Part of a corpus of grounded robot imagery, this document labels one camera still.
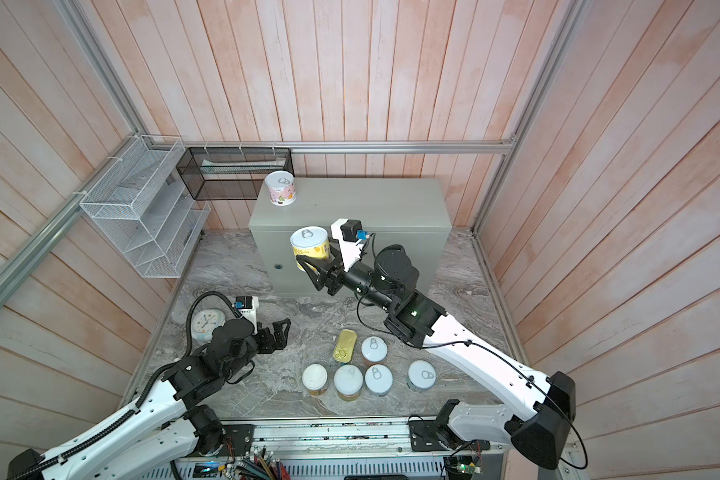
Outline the yellow label white-lid can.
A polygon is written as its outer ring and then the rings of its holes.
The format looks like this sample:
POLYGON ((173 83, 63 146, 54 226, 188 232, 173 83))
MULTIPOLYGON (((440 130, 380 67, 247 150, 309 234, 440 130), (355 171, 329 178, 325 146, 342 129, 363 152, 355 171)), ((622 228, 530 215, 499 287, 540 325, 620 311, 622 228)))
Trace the yellow label white-lid can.
POLYGON ((295 257, 330 258, 329 235, 322 227, 308 226, 296 230, 290 236, 290 244, 295 257))

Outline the yellow can plain lid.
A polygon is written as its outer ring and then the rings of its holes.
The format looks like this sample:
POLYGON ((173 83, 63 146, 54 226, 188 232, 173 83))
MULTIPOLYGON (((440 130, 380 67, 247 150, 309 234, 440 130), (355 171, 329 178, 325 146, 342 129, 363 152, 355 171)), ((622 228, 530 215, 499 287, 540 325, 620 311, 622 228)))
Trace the yellow can plain lid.
POLYGON ((328 386, 327 369, 318 363, 308 365, 302 373, 302 384, 310 395, 322 395, 328 386))

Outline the pink label white can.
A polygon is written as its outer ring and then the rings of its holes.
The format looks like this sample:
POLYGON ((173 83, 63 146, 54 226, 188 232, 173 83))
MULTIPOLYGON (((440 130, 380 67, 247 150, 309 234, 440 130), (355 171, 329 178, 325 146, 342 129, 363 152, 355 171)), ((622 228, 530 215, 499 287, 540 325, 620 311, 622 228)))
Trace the pink label white can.
POLYGON ((264 184, 273 205, 287 206, 296 200, 295 177, 287 170, 269 173, 264 184))

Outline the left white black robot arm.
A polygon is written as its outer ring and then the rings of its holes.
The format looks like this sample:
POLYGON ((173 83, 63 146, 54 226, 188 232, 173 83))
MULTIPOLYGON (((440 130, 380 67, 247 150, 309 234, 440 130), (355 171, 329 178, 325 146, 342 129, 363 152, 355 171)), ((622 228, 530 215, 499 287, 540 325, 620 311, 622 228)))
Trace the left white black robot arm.
POLYGON ((249 376, 256 355, 285 349, 290 327, 290 319, 270 327, 225 322, 208 343, 158 368, 137 398, 105 420, 45 453, 14 457, 8 478, 130 479, 193 452, 219 452, 227 434, 206 399, 249 376))

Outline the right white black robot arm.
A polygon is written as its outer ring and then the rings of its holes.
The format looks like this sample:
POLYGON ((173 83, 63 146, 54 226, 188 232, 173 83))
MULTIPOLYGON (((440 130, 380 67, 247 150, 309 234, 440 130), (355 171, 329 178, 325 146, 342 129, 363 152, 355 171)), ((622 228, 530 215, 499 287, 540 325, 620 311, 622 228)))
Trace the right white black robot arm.
POLYGON ((467 373, 510 410, 498 427, 459 419, 468 416, 460 402, 444 406, 439 417, 446 434, 466 442, 509 442, 535 465, 554 470, 576 416, 576 385, 563 372, 546 375, 489 345, 469 331, 444 307, 417 288, 418 270, 401 245, 382 249, 368 266, 360 259, 346 263, 339 250, 331 259, 297 256, 317 290, 334 295, 347 288, 386 313, 387 331, 416 350, 429 350, 467 373))

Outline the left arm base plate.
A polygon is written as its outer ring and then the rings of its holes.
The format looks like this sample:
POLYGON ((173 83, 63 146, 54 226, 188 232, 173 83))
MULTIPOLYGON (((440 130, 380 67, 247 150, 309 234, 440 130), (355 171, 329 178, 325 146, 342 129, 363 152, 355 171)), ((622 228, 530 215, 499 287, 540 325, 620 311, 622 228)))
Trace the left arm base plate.
POLYGON ((195 447, 185 457, 248 456, 254 440, 253 424, 222 424, 200 430, 195 447))

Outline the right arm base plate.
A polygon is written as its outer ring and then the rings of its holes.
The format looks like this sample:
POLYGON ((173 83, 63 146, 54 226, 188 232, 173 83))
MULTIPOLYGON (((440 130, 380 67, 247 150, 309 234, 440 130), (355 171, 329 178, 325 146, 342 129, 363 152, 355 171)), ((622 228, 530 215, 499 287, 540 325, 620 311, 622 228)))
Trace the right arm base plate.
POLYGON ((425 420, 418 415, 409 417, 407 426, 410 447, 414 452, 457 451, 459 449, 477 452, 491 449, 488 441, 462 440, 436 420, 425 420))

